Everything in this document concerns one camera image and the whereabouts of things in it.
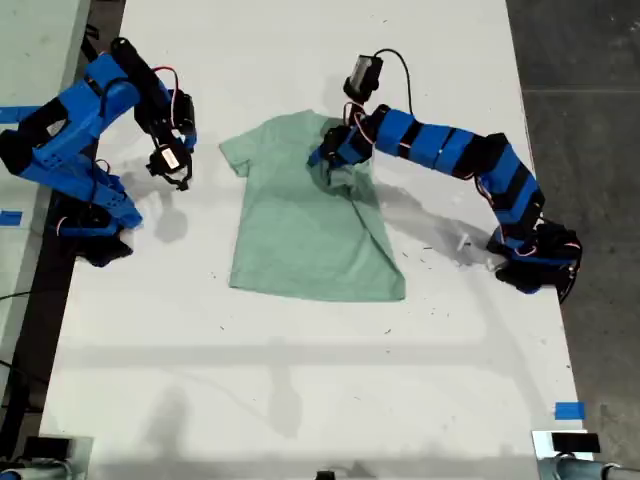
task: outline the red wire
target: red wire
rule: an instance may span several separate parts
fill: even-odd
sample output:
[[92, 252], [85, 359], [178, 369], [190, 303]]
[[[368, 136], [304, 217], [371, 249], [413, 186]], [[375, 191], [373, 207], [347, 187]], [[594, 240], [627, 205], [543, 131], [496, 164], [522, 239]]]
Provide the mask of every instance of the red wire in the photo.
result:
[[371, 145], [373, 145], [373, 140], [371, 140], [366, 133], [364, 133], [364, 130], [362, 130], [362, 125], [360, 125], [360, 120], [358, 120], [358, 115], [354, 115], [353, 119], [356, 121], [356, 125], [358, 126], [358, 130], [360, 130], [360, 134], [365, 138], [365, 140], [367, 142], [369, 142]]
[[345, 103], [344, 106], [342, 107], [342, 123], [344, 123], [345, 125], [348, 125], [348, 122], [347, 122], [347, 106], [348, 105], [355, 105], [357, 107], [360, 107], [360, 110], [362, 110], [364, 112], [364, 106], [360, 105], [357, 102], [347, 102], [347, 103]]
[[160, 70], [169, 70], [169, 71], [173, 72], [173, 78], [175, 80], [175, 88], [173, 89], [173, 95], [171, 95], [171, 127], [172, 128], [176, 128], [176, 123], [175, 123], [175, 121], [173, 119], [173, 110], [175, 108], [176, 95], [178, 94], [178, 88], [179, 88], [178, 73], [175, 71], [175, 69], [173, 67], [170, 67], [168, 65], [160, 65], [159, 67], [153, 68], [154, 72], [159, 72]]

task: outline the black cable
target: black cable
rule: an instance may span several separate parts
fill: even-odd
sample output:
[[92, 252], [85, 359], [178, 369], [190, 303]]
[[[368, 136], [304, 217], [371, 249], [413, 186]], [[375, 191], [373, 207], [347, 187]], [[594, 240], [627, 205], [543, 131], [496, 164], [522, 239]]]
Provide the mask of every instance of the black cable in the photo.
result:
[[36, 380], [40, 383], [42, 383], [43, 385], [49, 385], [49, 382], [47, 382], [46, 380], [44, 380], [43, 378], [37, 377], [36, 375], [32, 375], [30, 373], [25, 372], [24, 370], [21, 370], [20, 368], [16, 367], [15, 365], [9, 363], [9, 362], [5, 362], [4, 360], [0, 360], [0, 365], [4, 365], [5, 367], [7, 367], [9, 370], [15, 370], [16, 372], [18, 372], [20, 375], [24, 375], [27, 378]]
[[409, 67], [407, 67], [407, 62], [404, 61], [404, 57], [400, 55], [400, 52], [398, 52], [397, 50], [394, 50], [393, 48], [383, 48], [382, 50], [378, 50], [376, 53], [374, 53], [373, 56], [377, 57], [381, 53], [385, 53], [385, 52], [393, 53], [402, 62], [402, 66], [404, 67], [404, 73], [407, 74], [407, 93], [409, 95], [409, 113], [411, 113], [411, 115], [413, 116], [413, 100], [411, 98], [411, 75], [409, 74]]
[[8, 298], [14, 298], [14, 297], [24, 297], [25, 295], [30, 295], [31, 294], [31, 290], [27, 291], [27, 292], [18, 292], [18, 293], [12, 293], [10, 295], [4, 295], [2, 297], [0, 297], [0, 302], [2, 300], [6, 300]]

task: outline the shirt sleeve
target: shirt sleeve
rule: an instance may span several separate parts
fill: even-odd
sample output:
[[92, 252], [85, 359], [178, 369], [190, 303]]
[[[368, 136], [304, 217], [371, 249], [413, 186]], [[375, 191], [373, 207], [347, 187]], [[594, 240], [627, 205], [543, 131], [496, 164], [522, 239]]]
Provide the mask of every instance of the shirt sleeve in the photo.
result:
[[262, 125], [220, 144], [222, 154], [239, 177], [248, 176], [251, 163], [260, 153], [264, 153], [270, 147], [269, 129], [272, 123], [273, 119], [268, 120]]

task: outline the black joint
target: black joint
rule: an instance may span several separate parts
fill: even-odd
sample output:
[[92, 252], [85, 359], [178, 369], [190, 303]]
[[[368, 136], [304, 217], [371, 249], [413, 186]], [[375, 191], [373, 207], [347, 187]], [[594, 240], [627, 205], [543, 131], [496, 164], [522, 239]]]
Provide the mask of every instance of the black joint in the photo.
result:
[[380, 57], [360, 55], [353, 74], [344, 82], [344, 93], [354, 102], [365, 103], [371, 98], [371, 93], [378, 89], [381, 71]]
[[378, 139], [378, 130], [380, 130], [380, 125], [382, 125], [384, 117], [389, 113], [389, 110], [391, 110], [389, 105], [378, 105], [378, 108], [376, 108], [374, 112], [363, 122], [362, 128], [374, 142]]
[[460, 155], [460, 159], [453, 169], [453, 176], [466, 178], [470, 174], [482, 175], [495, 168], [509, 145], [503, 133], [494, 133], [487, 137], [474, 135]]
[[416, 137], [420, 133], [422, 129], [422, 124], [417, 120], [414, 120], [405, 134], [402, 136], [400, 140], [400, 145], [398, 145], [398, 156], [404, 158], [405, 160], [409, 159], [409, 151], [411, 150], [411, 145], [415, 141]]
[[196, 131], [195, 109], [193, 100], [182, 90], [176, 93], [176, 101], [173, 107], [173, 116], [176, 127], [182, 135], [193, 135]]
[[0, 159], [11, 174], [20, 175], [33, 159], [29, 139], [19, 131], [0, 133]]

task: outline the wire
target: wire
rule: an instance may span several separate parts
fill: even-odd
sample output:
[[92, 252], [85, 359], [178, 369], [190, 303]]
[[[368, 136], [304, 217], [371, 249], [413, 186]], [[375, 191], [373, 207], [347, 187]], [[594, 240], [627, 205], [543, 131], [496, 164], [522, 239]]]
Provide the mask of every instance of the wire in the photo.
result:
[[404, 57], [402, 55], [400, 55], [400, 52], [398, 52], [397, 50], [394, 50], [393, 48], [383, 48], [382, 50], [378, 50], [376, 53], [374, 53], [373, 56], [377, 57], [381, 53], [385, 53], [385, 52], [393, 53], [402, 62], [402, 66], [404, 67], [404, 73], [407, 74], [407, 93], [408, 93], [408, 96], [409, 96], [409, 113], [411, 113], [411, 115], [414, 116], [413, 115], [413, 100], [411, 98], [411, 75], [409, 74], [409, 67], [407, 67], [407, 62], [404, 61]]
[[173, 72], [173, 78], [175, 80], [175, 88], [173, 89], [173, 94], [171, 95], [171, 128], [176, 128], [176, 122], [174, 120], [173, 111], [176, 105], [176, 95], [178, 94], [178, 73], [174, 70], [173, 67], [169, 67], [168, 65], [161, 65], [153, 69], [154, 72], [159, 72], [160, 70], [169, 70]]
[[9, 362], [5, 362], [4, 360], [0, 360], [0, 365], [4, 365], [5, 367], [7, 367], [9, 370], [15, 370], [16, 372], [18, 372], [20, 375], [24, 375], [27, 378], [32, 378], [33, 380], [36, 380], [44, 385], [49, 385], [49, 382], [47, 382], [46, 380], [44, 380], [43, 378], [40, 378], [36, 375], [32, 375], [30, 373], [25, 372], [24, 370], [21, 370], [20, 368], [16, 367], [15, 365], [13, 365], [12, 363]]
[[62, 217], [60, 220], [58, 220], [58, 224], [56, 225], [56, 236], [57, 237], [60, 236], [60, 227], [62, 226], [62, 222], [64, 222], [67, 218], [69, 218], [69, 217]]
[[362, 135], [367, 142], [369, 142], [371, 145], [373, 145], [374, 141], [371, 140], [369, 138], [369, 136], [366, 133], [364, 133], [364, 130], [362, 129], [362, 125], [360, 125], [360, 120], [358, 119], [358, 115], [357, 114], [354, 115], [353, 119], [356, 121], [356, 125], [358, 126], [358, 130], [360, 130], [360, 135]]
[[29, 290], [27, 292], [18, 292], [18, 293], [12, 293], [10, 295], [4, 295], [4, 296], [0, 297], [0, 302], [2, 300], [7, 300], [8, 298], [24, 297], [25, 295], [30, 295], [30, 294], [31, 294], [31, 290]]
[[107, 166], [107, 174], [111, 173], [111, 165], [109, 164], [109, 162], [107, 162], [104, 158], [97, 159], [96, 163], [98, 162], [104, 162], [104, 164]]
[[489, 202], [489, 205], [493, 207], [493, 199], [491, 198], [491, 195], [489, 194], [489, 192], [487, 192], [487, 190], [484, 188], [484, 185], [482, 185], [478, 177], [475, 178], [475, 183], [476, 183], [476, 190], [478, 190], [478, 193], [482, 195], [485, 198], [485, 200]]
[[516, 255], [518, 255], [519, 257], [530, 257], [538, 251], [538, 247], [536, 247], [535, 245], [532, 246], [531, 250], [529, 250], [527, 253], [520, 253], [519, 248], [514, 248], [513, 251], [516, 252]]
[[344, 106], [342, 107], [342, 123], [344, 123], [345, 125], [349, 126], [349, 123], [347, 121], [347, 106], [351, 105], [351, 108], [353, 109], [354, 106], [358, 107], [361, 111], [361, 113], [364, 113], [365, 115], [367, 114], [367, 112], [364, 111], [364, 106], [357, 103], [357, 102], [347, 102], [344, 104]]

